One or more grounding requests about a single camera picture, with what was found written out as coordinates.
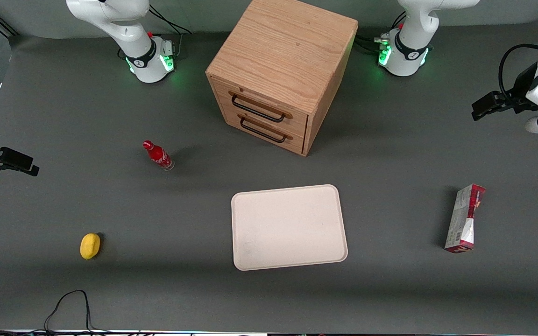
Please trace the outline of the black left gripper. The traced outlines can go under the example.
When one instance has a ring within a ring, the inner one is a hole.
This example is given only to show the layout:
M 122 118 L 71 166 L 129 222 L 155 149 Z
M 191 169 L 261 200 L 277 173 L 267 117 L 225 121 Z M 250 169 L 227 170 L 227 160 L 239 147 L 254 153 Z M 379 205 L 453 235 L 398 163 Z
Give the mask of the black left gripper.
M 537 64 L 534 63 L 521 72 L 515 79 L 514 86 L 503 94 L 500 91 L 491 91 L 482 98 L 482 101 L 476 101 L 472 104 L 472 119 L 479 121 L 492 113 L 502 112 L 508 108 L 513 109 L 515 113 L 524 111 L 534 111 L 538 113 L 538 105 L 529 101 L 526 94 L 535 78 Z

